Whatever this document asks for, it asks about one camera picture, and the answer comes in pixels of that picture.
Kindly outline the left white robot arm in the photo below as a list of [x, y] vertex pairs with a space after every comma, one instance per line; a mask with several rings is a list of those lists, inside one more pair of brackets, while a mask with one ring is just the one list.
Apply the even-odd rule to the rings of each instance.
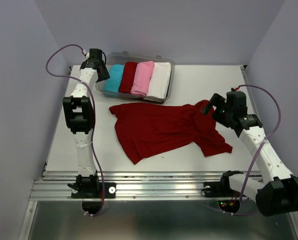
[[62, 100], [65, 123], [73, 135], [78, 162], [76, 181], [68, 186], [74, 198], [101, 198], [103, 186], [93, 153], [96, 110], [92, 88], [96, 82], [108, 79], [109, 73], [102, 50], [91, 48], [85, 57], [73, 92]]

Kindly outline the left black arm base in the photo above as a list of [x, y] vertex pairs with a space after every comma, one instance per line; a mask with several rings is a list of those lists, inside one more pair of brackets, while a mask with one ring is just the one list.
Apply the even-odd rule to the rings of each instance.
[[114, 199], [117, 184], [115, 182], [100, 182], [97, 175], [89, 177], [78, 175], [74, 183], [68, 183], [73, 199]]

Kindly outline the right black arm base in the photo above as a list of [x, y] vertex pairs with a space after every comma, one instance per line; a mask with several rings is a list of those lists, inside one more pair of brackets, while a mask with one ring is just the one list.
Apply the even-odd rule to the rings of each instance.
[[226, 198], [236, 195], [236, 191], [230, 188], [229, 177], [237, 174], [243, 174], [242, 171], [226, 171], [218, 181], [205, 181], [203, 183], [203, 195], [206, 198]]

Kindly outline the clear plastic storage bin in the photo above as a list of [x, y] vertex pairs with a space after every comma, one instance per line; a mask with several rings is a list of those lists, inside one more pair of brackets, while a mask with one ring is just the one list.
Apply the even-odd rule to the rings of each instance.
[[106, 97], [162, 104], [171, 96], [171, 59], [115, 52], [107, 56], [106, 66], [110, 78], [95, 85]]

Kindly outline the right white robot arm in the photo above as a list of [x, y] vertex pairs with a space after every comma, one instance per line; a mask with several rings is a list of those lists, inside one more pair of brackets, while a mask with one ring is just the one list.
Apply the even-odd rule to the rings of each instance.
[[252, 164], [256, 164], [262, 182], [250, 179], [251, 171], [224, 172], [219, 181], [204, 182], [202, 195], [206, 198], [225, 198], [234, 193], [256, 203], [265, 216], [298, 211], [298, 176], [282, 162], [265, 133], [261, 120], [248, 114], [247, 97], [237, 90], [227, 92], [226, 97], [214, 93], [202, 109], [207, 115], [214, 109], [212, 118], [224, 127], [234, 130], [239, 140], [250, 152]]

